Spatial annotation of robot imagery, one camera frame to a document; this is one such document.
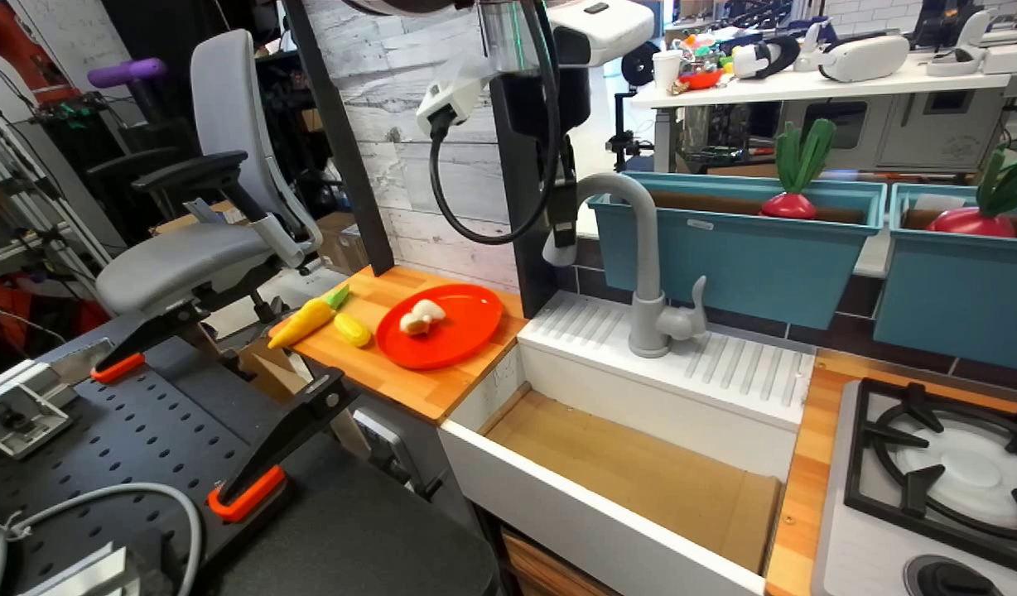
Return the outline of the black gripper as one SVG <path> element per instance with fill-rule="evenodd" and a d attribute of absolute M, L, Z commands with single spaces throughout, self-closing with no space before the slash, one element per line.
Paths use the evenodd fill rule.
<path fill-rule="evenodd" d="M 571 129 L 589 117 L 589 41 L 581 31 L 549 24 L 533 71 L 500 73 L 511 129 L 542 148 L 542 173 L 558 173 L 546 186 L 546 245 L 577 245 L 577 161 Z"/>

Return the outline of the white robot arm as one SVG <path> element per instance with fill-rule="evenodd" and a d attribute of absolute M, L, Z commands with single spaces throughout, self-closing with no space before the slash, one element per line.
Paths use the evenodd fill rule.
<path fill-rule="evenodd" d="M 537 76 L 546 106 L 583 99 L 587 73 L 657 32 L 639 0 L 344 0 L 371 18 L 473 9 L 494 73 Z"/>

